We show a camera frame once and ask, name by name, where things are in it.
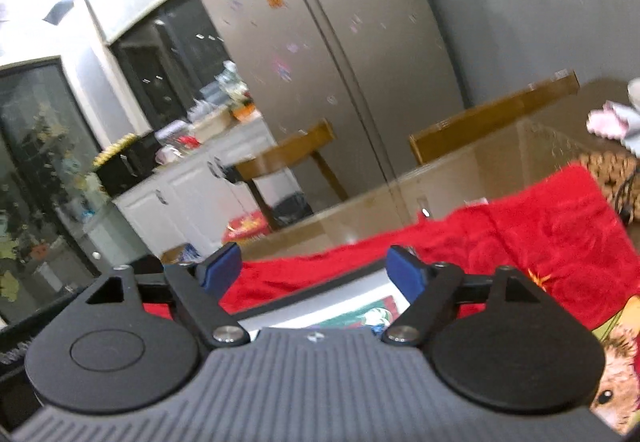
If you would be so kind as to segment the black shallow cardboard box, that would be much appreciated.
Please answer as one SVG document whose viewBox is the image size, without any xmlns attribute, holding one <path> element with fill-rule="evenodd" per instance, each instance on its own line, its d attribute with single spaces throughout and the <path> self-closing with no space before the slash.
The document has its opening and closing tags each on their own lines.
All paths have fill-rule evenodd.
<svg viewBox="0 0 640 442">
<path fill-rule="evenodd" d="M 327 329 L 310 325 L 388 295 L 408 307 L 408 301 L 387 277 L 385 262 L 378 260 L 324 284 L 238 313 L 235 318 L 251 337 L 269 327 Z"/>
</svg>

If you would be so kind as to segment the white kitchen cabinet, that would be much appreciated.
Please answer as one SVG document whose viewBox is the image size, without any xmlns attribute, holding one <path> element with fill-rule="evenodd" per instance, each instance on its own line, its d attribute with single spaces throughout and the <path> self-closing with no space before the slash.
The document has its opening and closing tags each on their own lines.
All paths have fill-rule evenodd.
<svg viewBox="0 0 640 442">
<path fill-rule="evenodd" d="M 221 244 L 228 223 L 259 209 L 244 184 L 224 179 L 221 165 L 235 165 L 276 145 L 261 117 L 239 123 L 193 153 L 155 170 L 115 199 L 146 246 L 161 255 L 190 243 L 200 254 Z"/>
</svg>

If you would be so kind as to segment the white mug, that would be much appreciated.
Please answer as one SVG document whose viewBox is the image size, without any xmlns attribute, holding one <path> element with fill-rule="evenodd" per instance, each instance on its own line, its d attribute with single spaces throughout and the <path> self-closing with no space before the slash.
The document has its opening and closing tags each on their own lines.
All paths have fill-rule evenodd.
<svg viewBox="0 0 640 442">
<path fill-rule="evenodd" d="M 182 158 L 181 151 L 172 145 L 160 147 L 155 154 L 155 161 L 158 165 L 169 165 Z"/>
</svg>

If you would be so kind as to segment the black microwave oven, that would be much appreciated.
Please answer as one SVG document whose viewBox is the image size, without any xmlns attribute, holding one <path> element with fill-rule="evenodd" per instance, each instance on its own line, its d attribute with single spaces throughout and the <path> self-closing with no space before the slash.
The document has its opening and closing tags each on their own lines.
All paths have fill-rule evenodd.
<svg viewBox="0 0 640 442">
<path fill-rule="evenodd" d="M 94 158 L 93 172 L 104 191 L 115 198 L 153 174 L 158 150 L 160 142 L 153 132 L 143 135 L 129 133 Z"/>
</svg>

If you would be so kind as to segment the red teddy bear blanket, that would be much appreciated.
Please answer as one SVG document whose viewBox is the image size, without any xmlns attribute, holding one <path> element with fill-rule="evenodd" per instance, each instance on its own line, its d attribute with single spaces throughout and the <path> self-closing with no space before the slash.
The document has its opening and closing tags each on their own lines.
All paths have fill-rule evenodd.
<svg viewBox="0 0 640 442">
<path fill-rule="evenodd" d="M 533 380 L 506 367 L 540 358 L 538 378 L 568 387 L 561 363 L 577 368 L 587 352 L 570 327 L 591 332 L 639 287 L 639 257 L 591 175 L 573 165 L 525 191 L 422 220 L 398 231 L 306 257 L 247 262 L 222 304 L 236 311 L 295 295 L 381 260 L 392 246 L 424 262 L 448 262 L 486 276 L 512 266 L 527 288 L 561 306 L 544 319 L 539 304 L 511 303 L 500 321 L 523 335 L 514 347 L 482 332 L 487 306 L 467 304 L 452 323 L 461 336 L 446 352 L 472 377 L 512 384 Z M 256 342 L 211 356 L 204 373 L 152 425 L 153 441 L 612 441 L 615 433 L 585 406 L 524 416 L 493 412 L 458 396 L 416 348 L 392 347 L 363 329 L 267 329 Z"/>
</svg>

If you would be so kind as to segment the wooden chair right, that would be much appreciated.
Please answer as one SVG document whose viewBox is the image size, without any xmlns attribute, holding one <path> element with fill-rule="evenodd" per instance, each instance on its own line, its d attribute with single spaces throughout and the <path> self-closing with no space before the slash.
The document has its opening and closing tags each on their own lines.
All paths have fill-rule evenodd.
<svg viewBox="0 0 640 442">
<path fill-rule="evenodd" d="M 523 90 L 464 110 L 410 135 L 414 159 L 418 165 L 427 165 L 566 96 L 576 95 L 579 89 L 576 73 L 562 70 L 549 79 L 528 84 Z"/>
</svg>

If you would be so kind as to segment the cream plastic basin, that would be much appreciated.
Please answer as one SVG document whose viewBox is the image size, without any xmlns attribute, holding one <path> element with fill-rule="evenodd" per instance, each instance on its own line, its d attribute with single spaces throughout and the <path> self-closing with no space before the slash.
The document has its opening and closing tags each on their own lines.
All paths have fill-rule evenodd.
<svg viewBox="0 0 640 442">
<path fill-rule="evenodd" d="M 202 119 L 192 124 L 191 134 L 200 143 L 224 133 L 231 127 L 234 116 L 228 107 L 218 107 Z"/>
</svg>

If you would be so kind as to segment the glass sliding door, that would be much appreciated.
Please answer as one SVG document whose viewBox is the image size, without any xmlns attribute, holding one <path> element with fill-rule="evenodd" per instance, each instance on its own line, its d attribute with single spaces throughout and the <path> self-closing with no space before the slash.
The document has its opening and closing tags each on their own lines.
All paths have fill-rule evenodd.
<svg viewBox="0 0 640 442">
<path fill-rule="evenodd" d="M 59 60 L 2 68 L 3 323 L 145 251 L 93 171 L 98 146 Z"/>
</svg>

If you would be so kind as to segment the brown woven coaster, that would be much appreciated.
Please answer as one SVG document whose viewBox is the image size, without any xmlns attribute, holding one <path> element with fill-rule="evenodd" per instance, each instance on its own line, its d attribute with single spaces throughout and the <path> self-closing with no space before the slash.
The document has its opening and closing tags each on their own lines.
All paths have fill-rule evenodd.
<svg viewBox="0 0 640 442">
<path fill-rule="evenodd" d="M 602 194 L 625 225 L 639 222 L 639 159 L 613 151 L 581 154 L 578 162 L 596 180 Z"/>
</svg>

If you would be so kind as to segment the pink white cloth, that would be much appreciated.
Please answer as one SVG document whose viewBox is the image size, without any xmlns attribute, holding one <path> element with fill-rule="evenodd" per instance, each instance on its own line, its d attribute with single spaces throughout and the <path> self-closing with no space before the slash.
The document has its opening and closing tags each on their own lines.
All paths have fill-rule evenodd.
<svg viewBox="0 0 640 442">
<path fill-rule="evenodd" d="M 640 117 L 636 108 L 606 102 L 601 109 L 590 111 L 586 129 L 595 136 L 619 142 L 639 157 Z"/>
</svg>

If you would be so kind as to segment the white bowl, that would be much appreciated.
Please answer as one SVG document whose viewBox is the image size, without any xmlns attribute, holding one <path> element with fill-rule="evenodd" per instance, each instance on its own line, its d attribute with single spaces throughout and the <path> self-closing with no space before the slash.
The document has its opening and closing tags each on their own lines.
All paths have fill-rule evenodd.
<svg viewBox="0 0 640 442">
<path fill-rule="evenodd" d="M 640 78 L 632 79 L 627 84 L 627 93 L 631 105 L 640 111 Z"/>
</svg>

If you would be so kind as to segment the silver double door refrigerator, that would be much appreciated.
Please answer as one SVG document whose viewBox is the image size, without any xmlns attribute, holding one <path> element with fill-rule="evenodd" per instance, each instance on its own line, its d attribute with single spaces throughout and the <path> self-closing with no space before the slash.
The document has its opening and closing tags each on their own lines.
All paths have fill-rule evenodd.
<svg viewBox="0 0 640 442">
<path fill-rule="evenodd" d="M 201 0 L 276 139 L 320 120 L 322 153 L 349 197 L 383 189 L 397 212 L 424 205 L 399 186 L 409 136 L 463 97 L 427 0 Z"/>
</svg>

